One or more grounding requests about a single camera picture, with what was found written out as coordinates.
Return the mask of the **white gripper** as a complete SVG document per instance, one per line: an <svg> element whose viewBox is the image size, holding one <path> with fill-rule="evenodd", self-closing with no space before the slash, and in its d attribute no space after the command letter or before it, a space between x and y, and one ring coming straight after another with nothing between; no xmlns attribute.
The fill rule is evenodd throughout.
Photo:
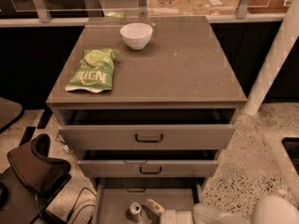
<svg viewBox="0 0 299 224"><path fill-rule="evenodd" d="M192 212L188 210L165 210L152 199L147 199L154 212L160 216L160 224L193 224Z"/></svg>

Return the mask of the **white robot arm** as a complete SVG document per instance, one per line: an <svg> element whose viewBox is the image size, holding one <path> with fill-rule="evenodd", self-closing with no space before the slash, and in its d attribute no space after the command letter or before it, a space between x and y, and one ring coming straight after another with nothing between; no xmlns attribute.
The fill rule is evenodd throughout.
<svg viewBox="0 0 299 224"><path fill-rule="evenodd" d="M299 0L292 0L220 166L191 210L165 210L163 224L299 224L298 180L280 139L298 133L297 105L265 105L299 36Z"/></svg>

